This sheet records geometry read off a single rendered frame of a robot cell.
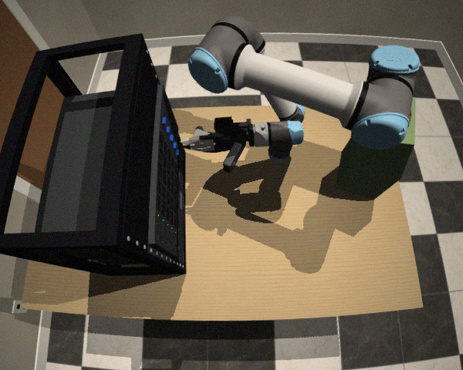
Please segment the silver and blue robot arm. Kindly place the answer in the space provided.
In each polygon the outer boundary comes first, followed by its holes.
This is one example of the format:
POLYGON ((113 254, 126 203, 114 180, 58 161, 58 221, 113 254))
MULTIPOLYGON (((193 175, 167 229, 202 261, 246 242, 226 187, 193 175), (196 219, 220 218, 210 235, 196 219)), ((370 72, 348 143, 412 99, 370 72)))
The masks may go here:
POLYGON ((269 57, 265 45, 251 22, 225 16, 194 49, 188 68, 211 93, 244 87, 263 92, 280 122, 254 123, 254 146, 268 146, 272 161, 286 161, 292 145, 303 142, 303 106, 337 118, 368 149, 390 149, 404 140, 420 62, 414 51, 399 45, 374 50, 367 81, 350 84, 269 57))

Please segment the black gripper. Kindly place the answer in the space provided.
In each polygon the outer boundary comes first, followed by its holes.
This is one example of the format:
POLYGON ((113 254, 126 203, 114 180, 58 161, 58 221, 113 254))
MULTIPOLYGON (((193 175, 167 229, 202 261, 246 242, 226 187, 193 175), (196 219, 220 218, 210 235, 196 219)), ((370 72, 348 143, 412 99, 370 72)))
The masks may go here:
POLYGON ((233 123, 231 116, 219 117, 215 118, 214 128, 215 133, 205 132, 202 126, 197 126, 193 137, 181 140, 181 143, 186 144, 182 148, 203 153, 225 152, 232 148, 239 134, 246 136, 249 146, 254 146, 254 130, 251 119, 246 119, 246 122, 242 123, 233 123))

